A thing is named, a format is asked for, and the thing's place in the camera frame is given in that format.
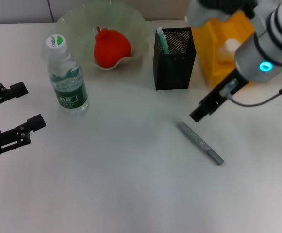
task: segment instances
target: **yellow object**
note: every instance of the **yellow object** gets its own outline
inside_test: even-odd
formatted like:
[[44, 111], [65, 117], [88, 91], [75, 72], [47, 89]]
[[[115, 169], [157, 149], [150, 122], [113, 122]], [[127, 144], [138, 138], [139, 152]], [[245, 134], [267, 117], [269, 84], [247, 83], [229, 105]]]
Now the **yellow object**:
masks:
[[212, 19], [201, 28], [192, 28], [192, 32], [207, 84], [213, 87], [235, 69], [233, 61], [219, 61], [218, 50], [230, 38], [242, 44], [254, 33], [254, 28], [244, 13], [239, 11], [226, 23]]

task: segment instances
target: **plastic bottle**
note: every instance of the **plastic bottle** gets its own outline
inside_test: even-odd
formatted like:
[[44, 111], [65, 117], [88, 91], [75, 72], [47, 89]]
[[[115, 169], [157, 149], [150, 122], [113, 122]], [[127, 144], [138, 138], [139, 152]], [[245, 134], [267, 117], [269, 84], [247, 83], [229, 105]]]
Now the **plastic bottle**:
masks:
[[48, 73], [59, 104], [69, 115], [78, 115], [89, 106], [82, 69], [70, 54], [61, 35], [46, 40], [49, 50]]

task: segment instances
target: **white table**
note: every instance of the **white table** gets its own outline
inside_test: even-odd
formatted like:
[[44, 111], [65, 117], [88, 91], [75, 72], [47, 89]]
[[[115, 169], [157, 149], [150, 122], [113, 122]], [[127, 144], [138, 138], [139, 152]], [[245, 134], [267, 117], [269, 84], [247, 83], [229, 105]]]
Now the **white table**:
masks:
[[[3, 131], [39, 113], [47, 127], [0, 157], [0, 233], [282, 233], [282, 97], [225, 103], [199, 124], [198, 62], [189, 90], [155, 91], [153, 37], [143, 61], [87, 72], [89, 111], [60, 112], [42, 59], [55, 24], [0, 25], [0, 82], [29, 94], [0, 105]], [[235, 99], [256, 103], [282, 75]], [[216, 166], [174, 126], [183, 119], [226, 161]]]

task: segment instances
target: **green bottle label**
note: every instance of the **green bottle label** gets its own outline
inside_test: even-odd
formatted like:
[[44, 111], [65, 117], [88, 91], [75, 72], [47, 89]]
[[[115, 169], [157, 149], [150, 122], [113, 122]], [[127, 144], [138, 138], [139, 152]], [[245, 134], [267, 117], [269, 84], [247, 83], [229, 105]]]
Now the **green bottle label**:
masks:
[[78, 108], [82, 106], [88, 98], [86, 86], [84, 85], [84, 82], [75, 91], [60, 92], [55, 90], [55, 93], [57, 95], [59, 104], [69, 109]]

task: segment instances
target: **white bottle cap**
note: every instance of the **white bottle cap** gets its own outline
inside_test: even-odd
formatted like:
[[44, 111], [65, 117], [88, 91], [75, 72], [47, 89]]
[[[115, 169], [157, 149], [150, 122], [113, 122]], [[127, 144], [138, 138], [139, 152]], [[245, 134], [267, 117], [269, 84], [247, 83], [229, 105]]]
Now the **white bottle cap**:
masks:
[[46, 40], [46, 47], [51, 55], [62, 55], [67, 51], [65, 38], [61, 35], [51, 35]]

